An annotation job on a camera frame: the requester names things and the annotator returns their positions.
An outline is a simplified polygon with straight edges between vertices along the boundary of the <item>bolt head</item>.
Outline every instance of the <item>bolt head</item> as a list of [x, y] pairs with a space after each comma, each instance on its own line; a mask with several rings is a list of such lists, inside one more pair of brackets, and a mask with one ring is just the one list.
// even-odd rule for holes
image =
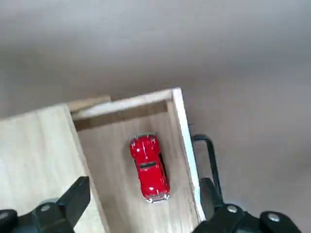
[[277, 216], [277, 214], [269, 213], [268, 218], [273, 222], [280, 222], [280, 218]]
[[50, 209], [50, 206], [49, 205], [44, 205], [41, 207], [41, 211], [44, 212], [44, 211], [47, 211]]
[[227, 210], [232, 213], [236, 213], [238, 211], [238, 209], [234, 205], [229, 205], [227, 207]]
[[0, 220], [5, 219], [8, 216], [9, 216], [8, 212], [4, 212], [4, 213], [0, 214]]

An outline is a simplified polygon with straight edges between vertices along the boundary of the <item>car bumper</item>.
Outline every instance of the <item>car bumper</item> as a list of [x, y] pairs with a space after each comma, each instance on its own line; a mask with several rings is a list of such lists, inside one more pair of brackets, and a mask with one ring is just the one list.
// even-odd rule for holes
[[167, 200], [170, 197], [170, 195], [163, 195], [163, 197], [161, 198], [156, 198], [156, 199], [152, 199], [152, 198], [148, 198], [146, 199], [149, 203], [156, 203], [156, 202], [160, 202], [163, 200]]
[[142, 134], [137, 134], [134, 136], [134, 138], [140, 138], [140, 137], [143, 137], [143, 136], [148, 136], [148, 135], [152, 135], [152, 136], [155, 136], [156, 134], [155, 133], [142, 133]]

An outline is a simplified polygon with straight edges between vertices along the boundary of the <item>wooden floor panel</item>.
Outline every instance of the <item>wooden floor panel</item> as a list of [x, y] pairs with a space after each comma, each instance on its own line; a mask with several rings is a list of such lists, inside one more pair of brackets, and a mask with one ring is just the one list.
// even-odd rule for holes
[[[53, 106], [0, 121], [0, 209], [18, 215], [60, 197], [88, 175], [69, 108]], [[108, 233], [96, 193], [75, 226], [76, 233]]]
[[[173, 138], [178, 129], [172, 126], [166, 106], [144, 107], [92, 120], [88, 121], [90, 129], [84, 125], [78, 135], [111, 232], [191, 232], [198, 217], [187, 162]], [[128, 145], [134, 135], [144, 132], [154, 132], [159, 138], [171, 184], [168, 201], [150, 204], [141, 194]]]

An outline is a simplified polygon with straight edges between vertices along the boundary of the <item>wooden box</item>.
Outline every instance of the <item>wooden box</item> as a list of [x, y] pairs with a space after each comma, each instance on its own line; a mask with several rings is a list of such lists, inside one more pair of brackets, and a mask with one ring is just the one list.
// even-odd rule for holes
[[[0, 209], [25, 214], [88, 175], [91, 203], [77, 233], [189, 233], [204, 219], [179, 88], [74, 112], [60, 104], [3, 120], [0, 131]], [[129, 141], [145, 132], [159, 138], [168, 201], [150, 204], [140, 192]]]

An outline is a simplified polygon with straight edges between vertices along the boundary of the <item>wooden edge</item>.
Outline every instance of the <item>wooden edge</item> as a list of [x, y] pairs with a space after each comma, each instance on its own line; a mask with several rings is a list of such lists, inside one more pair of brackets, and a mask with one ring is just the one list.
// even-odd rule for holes
[[104, 102], [110, 102], [111, 97], [108, 95], [105, 96], [99, 96], [94, 98], [87, 98], [85, 100], [75, 100], [68, 103], [68, 107], [71, 113], [75, 113], [81, 110], [84, 110], [86, 108], [93, 107], [94, 105], [104, 103]]
[[161, 102], [163, 100], [172, 99], [172, 90], [163, 90], [158, 92], [153, 92], [150, 94], [135, 96], [128, 99], [117, 100], [113, 102], [107, 102], [99, 104], [85, 110], [79, 111], [72, 114], [73, 120], [81, 120], [91, 117], [96, 117], [103, 114], [113, 113], [121, 110], [126, 110], [130, 108], [139, 107], [145, 104]]
[[205, 215], [201, 205], [201, 197], [200, 197], [200, 183], [198, 177], [198, 171], [195, 163], [194, 152], [192, 147], [192, 140], [188, 127], [188, 120], [185, 111], [182, 91], [180, 88], [175, 88], [172, 90], [173, 92], [173, 103], [174, 108], [168, 111], [170, 114], [175, 114], [175, 118], [179, 121], [179, 130], [180, 130], [180, 140], [184, 143], [182, 144], [182, 148], [184, 151], [184, 155], [187, 157], [188, 168], [189, 168], [189, 177], [190, 182], [193, 187], [193, 198], [195, 202], [195, 207], [197, 210], [198, 217], [201, 221], [205, 220]]
[[74, 127], [73, 121], [71, 120], [71, 115], [70, 114], [67, 117], [67, 120], [68, 120], [68, 125], [70, 126], [70, 129], [71, 129], [71, 133], [72, 133], [72, 136], [73, 136], [73, 139], [74, 139], [74, 143], [75, 143], [76, 148], [78, 150], [80, 161], [82, 163], [82, 166], [84, 168], [84, 171], [85, 171], [86, 175], [89, 177], [90, 189], [92, 191], [92, 194], [93, 194], [93, 197], [94, 197], [94, 201], [95, 201], [95, 204], [97, 206], [97, 209], [98, 209], [98, 212], [99, 212], [99, 215], [100, 215], [100, 218], [101, 218], [101, 222], [102, 222], [103, 228], [105, 230], [105, 233], [110, 233], [110, 228], [109, 228], [109, 225], [108, 225], [108, 222], [107, 222], [106, 215], [104, 213], [102, 204], [100, 202], [100, 199], [99, 199], [99, 196], [98, 196], [95, 184], [94, 184], [94, 180], [93, 180], [93, 178], [91, 176], [91, 173], [89, 171], [89, 168], [88, 168], [88, 165], [87, 165], [87, 162], [86, 162], [86, 158], [84, 157], [84, 153], [83, 153], [83, 149], [82, 149], [82, 146], [80, 144], [80, 141], [79, 141], [78, 133], [77, 133], [75, 127]]

